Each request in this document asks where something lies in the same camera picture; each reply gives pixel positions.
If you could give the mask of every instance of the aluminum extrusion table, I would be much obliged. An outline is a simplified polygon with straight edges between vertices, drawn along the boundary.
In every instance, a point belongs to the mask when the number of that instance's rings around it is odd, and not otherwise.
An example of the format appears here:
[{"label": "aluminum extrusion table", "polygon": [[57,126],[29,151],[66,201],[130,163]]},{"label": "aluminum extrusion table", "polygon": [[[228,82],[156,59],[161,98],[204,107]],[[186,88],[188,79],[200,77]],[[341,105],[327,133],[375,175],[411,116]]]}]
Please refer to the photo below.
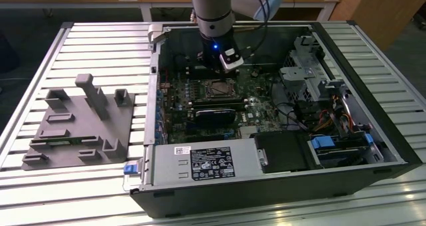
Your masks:
[{"label": "aluminum extrusion table", "polygon": [[[392,122],[426,161],[426,101],[360,29],[321,23]],[[426,166],[380,181],[353,195],[176,219],[149,218],[122,189],[122,165],[37,171],[20,169],[42,119],[48,89],[73,85],[78,73],[94,76],[105,94],[136,94],[128,159],[142,156],[150,52],[149,23],[64,24],[0,137],[0,225],[416,225],[426,220]],[[336,78],[339,72],[325,61]]]}]

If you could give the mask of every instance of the warning symbols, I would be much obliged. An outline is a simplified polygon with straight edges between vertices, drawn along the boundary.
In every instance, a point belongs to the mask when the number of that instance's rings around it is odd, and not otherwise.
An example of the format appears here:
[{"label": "warning symbols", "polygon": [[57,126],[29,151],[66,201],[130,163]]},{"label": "warning symbols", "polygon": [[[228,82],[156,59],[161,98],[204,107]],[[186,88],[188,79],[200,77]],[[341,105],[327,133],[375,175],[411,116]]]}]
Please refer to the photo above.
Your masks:
[{"label": "warning symbols", "polygon": [[211,165],[211,162],[209,161],[205,161],[201,163],[201,169],[211,169],[212,168],[212,165]]},{"label": "warning symbols", "polygon": [[192,169],[199,170],[200,169],[200,164],[199,163],[192,163]]},{"label": "warning symbols", "polygon": [[191,150],[191,165],[195,181],[235,177],[229,147]]}]

